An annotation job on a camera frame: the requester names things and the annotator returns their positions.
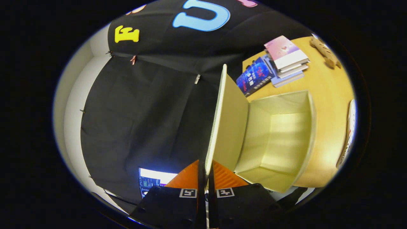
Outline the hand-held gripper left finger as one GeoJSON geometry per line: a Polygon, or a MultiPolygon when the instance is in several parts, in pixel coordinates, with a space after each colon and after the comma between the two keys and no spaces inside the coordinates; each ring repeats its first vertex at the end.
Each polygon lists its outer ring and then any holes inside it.
{"type": "Polygon", "coordinates": [[[204,173],[196,160],[166,186],[153,186],[130,214],[151,229],[204,228],[204,173]]]}

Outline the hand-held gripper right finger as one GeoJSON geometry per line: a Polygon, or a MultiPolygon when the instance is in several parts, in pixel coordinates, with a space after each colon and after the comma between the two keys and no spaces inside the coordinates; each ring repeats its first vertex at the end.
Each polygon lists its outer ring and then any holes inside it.
{"type": "Polygon", "coordinates": [[[208,180],[210,229],[268,229],[283,214],[261,184],[249,184],[213,161],[208,180]]]}

